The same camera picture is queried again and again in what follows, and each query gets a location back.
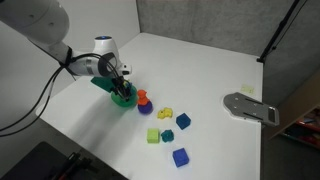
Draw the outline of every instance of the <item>white tabletop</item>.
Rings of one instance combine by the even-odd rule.
[[[42,119],[132,180],[260,178],[260,123],[232,118],[222,106],[243,84],[261,100],[263,67],[255,56],[145,33],[119,52],[133,66],[130,81],[148,92],[152,114],[118,107],[81,77],[52,98]],[[172,119],[157,119],[164,107]],[[184,112],[192,122],[182,131],[175,117]],[[172,129],[175,139],[148,144],[148,128]],[[190,162],[177,168],[172,152],[182,147]]]

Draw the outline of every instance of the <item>dark floor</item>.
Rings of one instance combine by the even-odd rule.
[[[262,147],[262,180],[320,180],[320,150],[281,135]]]

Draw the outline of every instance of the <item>orange toy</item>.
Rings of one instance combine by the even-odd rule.
[[[150,101],[146,96],[147,92],[145,90],[140,89],[137,94],[139,96],[138,105],[144,106]]]

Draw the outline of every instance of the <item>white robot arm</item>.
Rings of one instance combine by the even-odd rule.
[[[69,18],[56,0],[0,0],[0,20],[27,37],[34,45],[56,59],[74,75],[110,77],[111,63],[122,76],[131,73],[131,66],[122,64],[114,40],[108,36],[95,39],[94,54],[103,58],[75,57],[85,54],[63,43],[69,30]]]

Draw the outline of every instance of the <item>metal bracket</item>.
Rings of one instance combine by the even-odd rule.
[[[226,95],[223,98],[225,107],[235,116],[257,120],[267,126],[279,125],[277,108],[259,102],[241,93]]]

